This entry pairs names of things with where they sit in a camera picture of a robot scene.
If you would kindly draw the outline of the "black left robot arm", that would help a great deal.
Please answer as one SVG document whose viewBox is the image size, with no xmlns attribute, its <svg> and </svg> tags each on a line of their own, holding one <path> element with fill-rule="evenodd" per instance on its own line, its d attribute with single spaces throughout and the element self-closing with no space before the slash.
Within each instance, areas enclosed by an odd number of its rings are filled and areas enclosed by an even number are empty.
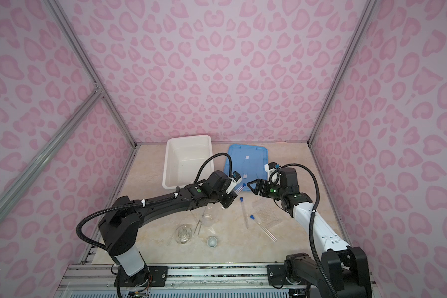
<svg viewBox="0 0 447 298">
<path fill-rule="evenodd" d="M 241 182 L 242 177 L 236 171 L 230 176 L 214 171 L 206 180 L 171 194 L 141 201 L 120 197 L 98 225 L 105 251 L 128 277 L 142 274 L 147 265 L 135 244 L 140 228 L 162 217 L 208 204 L 220 203 L 228 208 L 237 197 L 234 189 Z"/>
</svg>

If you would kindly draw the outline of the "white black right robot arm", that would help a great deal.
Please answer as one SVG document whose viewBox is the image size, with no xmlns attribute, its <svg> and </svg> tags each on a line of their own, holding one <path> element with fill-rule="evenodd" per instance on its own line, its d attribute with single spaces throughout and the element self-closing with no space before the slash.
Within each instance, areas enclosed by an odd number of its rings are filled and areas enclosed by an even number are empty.
<svg viewBox="0 0 447 298">
<path fill-rule="evenodd" d="M 297 168 L 307 171 L 313 180 L 316 197 L 302 192 Z M 323 298 L 370 298 L 373 295 L 366 253 L 341 238 L 320 215 L 319 184 L 304 165 L 291 163 L 271 169 L 267 179 L 247 183 L 261 197 L 280 202 L 281 208 L 296 220 L 309 237 L 310 254 L 288 255 L 284 266 L 286 279 L 315 286 Z"/>
</svg>

